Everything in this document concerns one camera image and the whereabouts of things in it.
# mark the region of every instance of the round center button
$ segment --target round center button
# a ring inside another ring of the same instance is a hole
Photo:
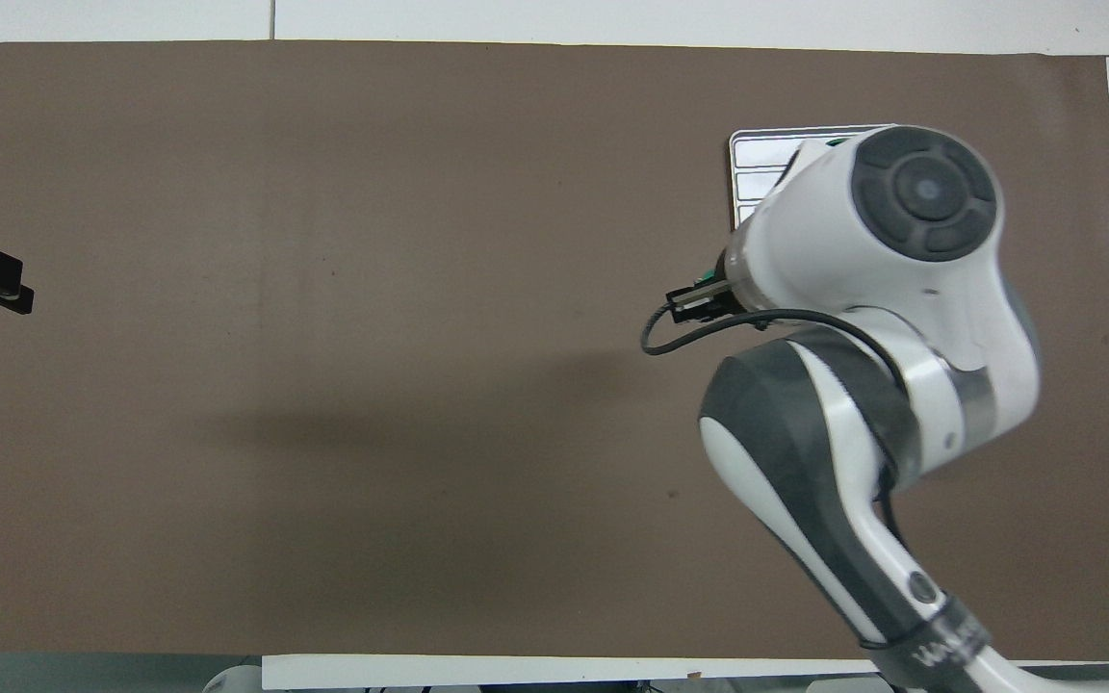
[[[920,220],[943,221],[958,214],[969,195],[965,176],[952,164],[917,156],[897,170],[897,201]]]

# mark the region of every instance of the gray circular button pad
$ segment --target gray circular button pad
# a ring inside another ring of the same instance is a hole
[[[960,258],[996,225],[986,166],[959,142],[924,128],[889,128],[859,144],[851,192],[876,240],[913,259]]]

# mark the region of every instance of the white robotic arm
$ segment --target white robotic arm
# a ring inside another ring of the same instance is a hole
[[[942,132],[876,128],[835,146],[807,144],[734,232],[716,271],[669,294],[663,310],[676,322],[742,313],[700,334],[804,312],[828,325],[723,361],[700,430],[726,486],[815,580],[891,683],[1096,690],[1000,658],[981,623],[872,511],[877,495],[1034,409],[1038,344],[999,274],[1003,225],[989,167]]]

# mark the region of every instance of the brown paper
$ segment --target brown paper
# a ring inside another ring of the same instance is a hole
[[[907,122],[1008,198],[1042,399],[897,508],[1011,658],[1109,660],[1100,58],[0,44],[0,650],[857,658],[714,477],[740,128]]]

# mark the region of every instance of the brown table surface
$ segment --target brown table surface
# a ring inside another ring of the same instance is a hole
[[[740,128],[909,122],[1008,198],[1015,434],[897,499],[1019,659],[1109,660],[1100,58],[0,44],[0,650],[857,658],[714,477]]]

